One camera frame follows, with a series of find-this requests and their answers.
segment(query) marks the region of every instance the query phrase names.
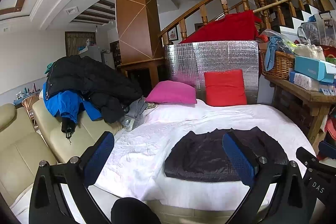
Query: wooden ceiling beam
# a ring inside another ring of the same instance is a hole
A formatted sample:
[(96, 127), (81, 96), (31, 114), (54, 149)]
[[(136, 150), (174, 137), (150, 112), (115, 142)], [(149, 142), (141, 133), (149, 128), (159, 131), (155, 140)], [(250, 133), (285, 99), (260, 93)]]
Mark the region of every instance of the wooden ceiling beam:
[(83, 21), (79, 21), (79, 20), (72, 20), (71, 22), (103, 25), (103, 23), (99, 23), (99, 22), (83, 22)]
[(100, 17), (100, 18), (105, 18), (105, 19), (109, 19), (109, 20), (115, 18), (115, 16), (108, 16), (108, 15), (103, 15), (103, 14), (88, 12), (88, 11), (82, 12), (81, 15), (91, 16), (91, 17)]
[(99, 0), (99, 1), (97, 1), (97, 3), (106, 5), (106, 6), (111, 7), (111, 8), (115, 8), (116, 7), (113, 2), (109, 2), (107, 0)]
[(112, 11), (112, 10), (109, 10), (109, 9), (106, 9), (106, 8), (103, 8), (103, 7), (100, 7), (100, 6), (95, 6), (95, 5), (90, 6), (88, 9), (103, 12), (103, 13), (107, 13), (107, 14), (110, 14), (110, 15), (115, 15), (116, 14), (115, 11)]
[(108, 20), (99, 19), (99, 18), (92, 18), (92, 17), (77, 16), (77, 17), (75, 17), (75, 19), (77, 19), (77, 20), (85, 20), (85, 21), (93, 21), (93, 22), (100, 22), (100, 23), (109, 23)]

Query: recessed ceiling light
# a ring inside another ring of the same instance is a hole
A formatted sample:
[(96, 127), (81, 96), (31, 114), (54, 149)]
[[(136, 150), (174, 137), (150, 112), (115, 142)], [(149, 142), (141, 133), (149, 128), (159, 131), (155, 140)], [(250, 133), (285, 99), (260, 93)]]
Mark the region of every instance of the recessed ceiling light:
[(78, 13), (78, 8), (76, 6), (76, 7), (72, 7), (72, 8), (69, 8), (69, 9), (65, 9), (64, 11), (66, 11), (66, 13), (68, 15), (71, 15), (71, 14), (74, 14), (74, 13)]

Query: screw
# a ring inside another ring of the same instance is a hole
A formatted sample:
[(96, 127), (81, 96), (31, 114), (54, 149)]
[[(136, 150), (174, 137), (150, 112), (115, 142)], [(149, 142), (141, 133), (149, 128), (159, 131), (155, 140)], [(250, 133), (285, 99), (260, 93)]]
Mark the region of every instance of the screw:
[(297, 163), (294, 160), (290, 161), (292, 167), (297, 167)]
[(262, 164), (266, 164), (266, 163), (267, 163), (267, 158), (265, 158), (265, 157), (260, 157), (260, 158), (259, 158), (259, 162), (262, 163)]
[(72, 157), (71, 159), (70, 159), (70, 163), (71, 164), (76, 164), (77, 162), (79, 161), (79, 158), (78, 157)]
[(40, 167), (44, 167), (46, 166), (47, 162), (45, 160), (41, 160), (40, 163), (39, 163), (39, 166)]

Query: wicker basket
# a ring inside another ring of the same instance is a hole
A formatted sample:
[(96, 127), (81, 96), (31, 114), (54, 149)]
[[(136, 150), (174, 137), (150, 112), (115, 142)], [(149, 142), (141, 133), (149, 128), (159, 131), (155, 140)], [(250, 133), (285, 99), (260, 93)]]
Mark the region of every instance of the wicker basket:
[(259, 50), (261, 58), (261, 67), (263, 75), (271, 75), (276, 78), (288, 80), (289, 69), (294, 69), (295, 56), (284, 52), (275, 51), (274, 67), (266, 71), (265, 70), (265, 55), (266, 50)]

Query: storage box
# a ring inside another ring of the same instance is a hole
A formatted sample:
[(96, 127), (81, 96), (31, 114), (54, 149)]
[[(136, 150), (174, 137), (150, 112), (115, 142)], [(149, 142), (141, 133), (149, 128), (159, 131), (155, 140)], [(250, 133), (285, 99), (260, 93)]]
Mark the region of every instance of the storage box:
[(333, 83), (336, 65), (304, 56), (295, 56), (294, 70), (315, 80)]

